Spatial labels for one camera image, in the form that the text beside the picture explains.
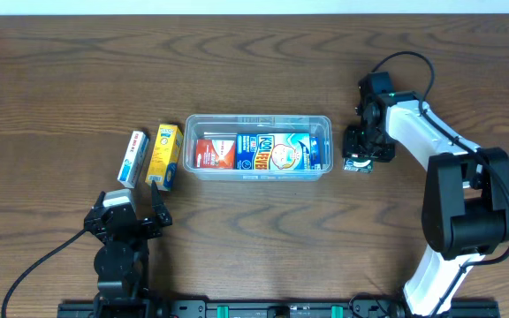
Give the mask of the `green round-logo small box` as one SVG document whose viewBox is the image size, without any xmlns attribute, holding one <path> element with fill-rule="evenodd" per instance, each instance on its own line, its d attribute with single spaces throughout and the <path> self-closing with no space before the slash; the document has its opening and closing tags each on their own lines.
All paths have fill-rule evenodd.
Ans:
<svg viewBox="0 0 509 318">
<path fill-rule="evenodd" d="M 352 172 L 371 173 L 374 169 L 374 162 L 362 157 L 345 157 L 343 169 Z"/>
</svg>

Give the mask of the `red white medicine box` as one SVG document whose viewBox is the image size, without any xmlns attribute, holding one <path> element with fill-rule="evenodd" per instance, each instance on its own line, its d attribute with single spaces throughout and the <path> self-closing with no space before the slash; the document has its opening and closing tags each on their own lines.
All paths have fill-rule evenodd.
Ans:
<svg viewBox="0 0 509 318">
<path fill-rule="evenodd" d="M 233 140 L 197 140 L 195 167 L 200 169 L 233 169 L 235 165 Z"/>
</svg>

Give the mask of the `blue Kool Fever box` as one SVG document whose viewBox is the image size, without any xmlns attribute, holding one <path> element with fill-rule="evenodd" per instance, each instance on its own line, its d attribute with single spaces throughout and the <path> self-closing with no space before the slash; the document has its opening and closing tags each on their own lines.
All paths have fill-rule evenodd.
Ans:
<svg viewBox="0 0 509 318">
<path fill-rule="evenodd" d="M 309 133 L 245 133 L 236 139 L 238 170 L 320 170 L 318 139 Z"/>
</svg>

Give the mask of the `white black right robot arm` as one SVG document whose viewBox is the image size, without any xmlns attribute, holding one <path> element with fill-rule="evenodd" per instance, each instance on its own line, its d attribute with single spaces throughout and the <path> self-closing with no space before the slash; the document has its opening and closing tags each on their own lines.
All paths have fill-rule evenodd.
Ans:
<svg viewBox="0 0 509 318">
<path fill-rule="evenodd" d="M 397 145 L 426 170 L 422 231 L 427 247 L 399 300 L 352 299 L 354 317 L 498 317 L 491 300 L 456 300 L 474 267 L 509 256 L 509 156 L 463 139 L 414 91 L 398 92 L 388 72 L 359 82 L 361 121 L 346 128 L 344 168 L 370 173 Z"/>
</svg>

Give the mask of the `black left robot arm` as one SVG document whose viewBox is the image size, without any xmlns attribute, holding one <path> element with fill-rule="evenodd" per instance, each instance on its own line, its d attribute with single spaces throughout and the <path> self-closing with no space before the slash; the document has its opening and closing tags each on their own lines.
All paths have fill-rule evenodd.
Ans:
<svg viewBox="0 0 509 318">
<path fill-rule="evenodd" d="M 96 317 L 153 317 L 162 312 L 162 302 L 148 291 L 148 241 L 163 235 L 172 225 L 156 183 L 152 183 L 154 214 L 140 219 L 132 192 L 122 189 L 99 194 L 84 218 L 84 229 L 103 243 L 94 260 L 98 275 Z"/>
</svg>

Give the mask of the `clear plastic container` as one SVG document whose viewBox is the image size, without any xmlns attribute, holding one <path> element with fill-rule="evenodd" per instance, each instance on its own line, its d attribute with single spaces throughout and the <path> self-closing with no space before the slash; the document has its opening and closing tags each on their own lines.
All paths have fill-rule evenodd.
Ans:
<svg viewBox="0 0 509 318">
<path fill-rule="evenodd" d="M 314 181 L 333 168 L 331 122 L 318 115 L 194 114 L 182 163 L 201 180 Z"/>
</svg>

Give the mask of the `yellow Woods box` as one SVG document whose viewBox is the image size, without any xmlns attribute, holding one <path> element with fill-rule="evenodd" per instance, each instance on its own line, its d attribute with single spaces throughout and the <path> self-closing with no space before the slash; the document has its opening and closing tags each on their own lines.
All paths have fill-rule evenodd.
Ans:
<svg viewBox="0 0 509 318">
<path fill-rule="evenodd" d="M 159 190 L 171 190 L 182 143 L 183 134 L 177 125 L 159 125 L 145 178 L 148 185 L 155 183 Z"/>
</svg>

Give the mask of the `white blue toothpaste box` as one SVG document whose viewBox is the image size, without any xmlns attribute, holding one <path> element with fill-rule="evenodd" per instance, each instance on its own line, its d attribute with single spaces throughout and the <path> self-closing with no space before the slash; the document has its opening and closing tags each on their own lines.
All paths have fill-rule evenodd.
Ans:
<svg viewBox="0 0 509 318">
<path fill-rule="evenodd" d="M 133 131 L 118 173 L 118 182 L 126 188 L 135 188 L 148 151 L 149 137 L 143 131 Z"/>
</svg>

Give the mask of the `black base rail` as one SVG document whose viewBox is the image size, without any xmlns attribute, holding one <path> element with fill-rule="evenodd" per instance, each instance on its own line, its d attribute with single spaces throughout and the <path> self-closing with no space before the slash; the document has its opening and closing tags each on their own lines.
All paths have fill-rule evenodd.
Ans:
<svg viewBox="0 0 509 318">
<path fill-rule="evenodd" d="M 57 306 L 57 318 L 406 318 L 412 317 L 400 299 L 362 293 L 349 300 L 323 302 L 210 301 L 208 299 L 67 300 Z"/>
</svg>

